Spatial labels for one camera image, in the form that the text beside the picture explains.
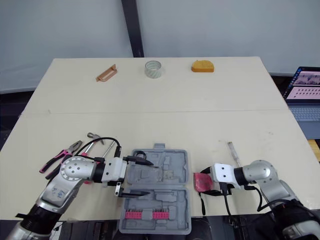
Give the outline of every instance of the red object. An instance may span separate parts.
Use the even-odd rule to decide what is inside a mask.
[[[142,212],[141,211],[126,211],[125,218],[126,219],[141,219]]]
[[[125,212],[125,219],[141,219],[142,212],[141,211],[126,211]],[[169,212],[164,211],[154,211],[152,213],[152,218],[155,220],[158,219],[169,219]]]
[[[169,212],[162,212],[162,211],[154,211],[152,213],[153,219],[169,219]]]
[[[214,182],[208,174],[195,172],[193,173],[194,189],[203,193],[214,189]]]

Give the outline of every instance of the white table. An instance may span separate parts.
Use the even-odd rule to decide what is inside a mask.
[[[164,73],[145,76],[159,60]],[[201,58],[55,59],[24,114],[165,113],[288,109],[259,57],[206,57],[214,73],[191,71]],[[95,78],[111,65],[107,82]]]

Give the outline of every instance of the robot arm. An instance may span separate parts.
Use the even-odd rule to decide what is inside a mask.
[[[267,206],[272,210],[276,232],[281,238],[299,239],[313,235],[320,240],[319,218],[312,215],[288,184],[278,178],[271,163],[256,160],[238,168],[215,163],[210,167],[210,173],[214,182],[231,184],[238,189],[258,184]]]
[[[96,162],[83,156],[73,156],[60,167],[60,172],[46,186],[27,215],[14,227],[7,240],[48,240],[51,231],[61,215],[68,209],[77,196],[80,186],[85,180],[102,183],[105,186],[116,186],[117,197],[135,198],[149,194],[136,191],[124,193],[121,187],[128,162],[152,165],[139,157],[113,157],[104,162]]]

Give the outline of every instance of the black cable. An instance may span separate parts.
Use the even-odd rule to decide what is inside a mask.
[[[318,223],[320,224],[320,217],[315,214],[313,211],[311,211],[310,209],[306,208],[305,206],[299,205],[299,204],[295,204],[296,207],[301,208],[305,211],[307,211],[309,214],[311,214],[312,216],[315,217],[315,219],[318,221]]]
[[[144,160],[146,160],[147,159],[147,155],[146,155],[146,153],[144,152],[144,151],[136,151],[135,153],[134,153],[134,155],[137,157],[138,155],[143,155],[143,159]]]
[[[118,147],[121,148],[120,143],[118,142],[117,139],[115,139],[115,138],[113,138],[113,137],[107,137],[107,136],[105,136],[105,137],[99,137],[99,138],[93,139],[92,141],[88,142],[88,143],[85,144],[83,147],[81,147],[81,148],[76,152],[75,155],[79,155],[79,153],[80,153],[81,151],[83,151],[83,150],[84,150],[87,146],[89,146],[90,144],[95,143],[95,142],[100,141],[100,140],[107,140],[107,139],[108,139],[108,140],[113,140],[113,141],[115,141],[115,143],[118,145]]]
[[[260,212],[261,210],[270,207],[270,205],[272,204],[276,204],[276,203],[290,203],[290,200],[286,200],[286,199],[277,199],[277,200],[273,200],[268,202],[266,205],[261,206],[260,208],[258,207],[257,212]]]
[[[74,155],[74,157],[83,157],[85,159],[95,160],[93,157],[90,156]]]
[[[256,188],[255,186],[248,186],[248,185],[244,185],[244,189],[245,190],[256,190],[258,192],[258,194],[259,194],[259,206],[257,208],[257,211],[258,211],[258,209],[260,209],[261,205],[262,205],[262,194],[261,194],[260,190],[258,188]]]
[[[228,200],[227,200],[227,195],[223,194],[223,196],[224,196],[224,203],[225,203],[226,211],[228,212],[229,217],[232,219],[232,221],[237,223],[238,221],[235,219],[234,216],[232,216],[232,214],[230,212],[229,205],[228,205]]]
[[[229,209],[229,204],[228,204],[228,199],[227,199],[227,195],[228,195],[228,185],[225,182],[220,182],[220,189],[222,190],[222,194],[224,197],[224,203],[225,203],[225,208],[226,211],[229,215],[229,218],[237,225],[239,225],[239,221],[231,214],[230,209]]]

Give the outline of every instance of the wooden block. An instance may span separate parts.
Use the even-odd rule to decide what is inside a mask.
[[[213,73],[214,69],[214,64],[208,60],[197,60],[191,67],[195,73]]]
[[[309,145],[310,145],[312,151],[314,152],[314,155],[316,156],[316,158],[320,162],[320,149],[319,149],[316,141],[315,140],[308,140],[308,142],[309,142]]]

